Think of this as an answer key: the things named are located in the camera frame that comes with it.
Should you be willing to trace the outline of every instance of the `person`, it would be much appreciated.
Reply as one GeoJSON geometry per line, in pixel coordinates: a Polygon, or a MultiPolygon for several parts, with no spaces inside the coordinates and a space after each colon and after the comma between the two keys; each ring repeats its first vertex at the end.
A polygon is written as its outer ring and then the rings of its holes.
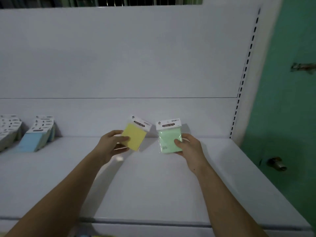
{"type": "MultiPolygon", "coordinates": [[[[121,142],[129,139],[111,131],[101,137],[97,146],[46,196],[44,196],[6,237],[67,236],[74,226],[85,198],[100,168],[112,156],[128,151],[121,142]]],[[[201,143],[190,134],[182,134],[183,142],[175,139],[182,149],[189,169],[200,184],[209,219],[216,237],[267,236],[262,228],[239,204],[205,158],[201,143]]]]}

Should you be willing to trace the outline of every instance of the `forearm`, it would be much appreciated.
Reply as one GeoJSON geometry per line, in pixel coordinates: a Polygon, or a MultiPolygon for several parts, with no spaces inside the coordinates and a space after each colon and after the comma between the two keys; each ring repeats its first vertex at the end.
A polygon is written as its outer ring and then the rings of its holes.
{"type": "Polygon", "coordinates": [[[197,173],[197,178],[216,237],[267,236],[239,204],[211,166],[201,168],[197,173]]]}
{"type": "Polygon", "coordinates": [[[96,154],[88,154],[6,236],[66,236],[77,220],[100,168],[96,154]]]}

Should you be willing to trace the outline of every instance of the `black logo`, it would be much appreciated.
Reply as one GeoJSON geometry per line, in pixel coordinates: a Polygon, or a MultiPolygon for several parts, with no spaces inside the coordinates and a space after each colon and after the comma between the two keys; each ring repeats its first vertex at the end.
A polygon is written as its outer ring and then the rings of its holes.
{"type": "Polygon", "coordinates": [[[175,123],[167,124],[167,125],[162,125],[162,127],[168,127],[168,126],[173,126],[175,123]]]}
{"type": "Polygon", "coordinates": [[[140,125],[140,126],[142,126],[142,127],[145,127],[143,124],[140,124],[139,122],[137,122],[137,121],[134,121],[137,125],[140,125]]]}

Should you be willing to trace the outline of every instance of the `yellow item on lower shelf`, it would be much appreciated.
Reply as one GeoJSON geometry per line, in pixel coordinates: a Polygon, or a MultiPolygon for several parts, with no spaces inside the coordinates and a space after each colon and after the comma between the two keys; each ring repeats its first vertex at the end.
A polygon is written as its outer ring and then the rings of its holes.
{"type": "Polygon", "coordinates": [[[127,127],[121,134],[121,136],[129,136],[128,141],[122,142],[123,145],[129,147],[132,150],[138,151],[140,144],[144,140],[146,131],[143,131],[140,128],[137,128],[133,124],[128,123],[127,127]]]}

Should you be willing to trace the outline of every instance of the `person's right arm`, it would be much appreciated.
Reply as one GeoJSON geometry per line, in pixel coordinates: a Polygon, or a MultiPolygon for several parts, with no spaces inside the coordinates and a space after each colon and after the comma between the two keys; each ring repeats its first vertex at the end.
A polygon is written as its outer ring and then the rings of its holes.
{"type": "Polygon", "coordinates": [[[199,140],[190,134],[182,134],[182,137],[189,141],[174,140],[182,149],[177,154],[186,159],[200,183],[215,236],[267,237],[208,163],[199,140]]]}

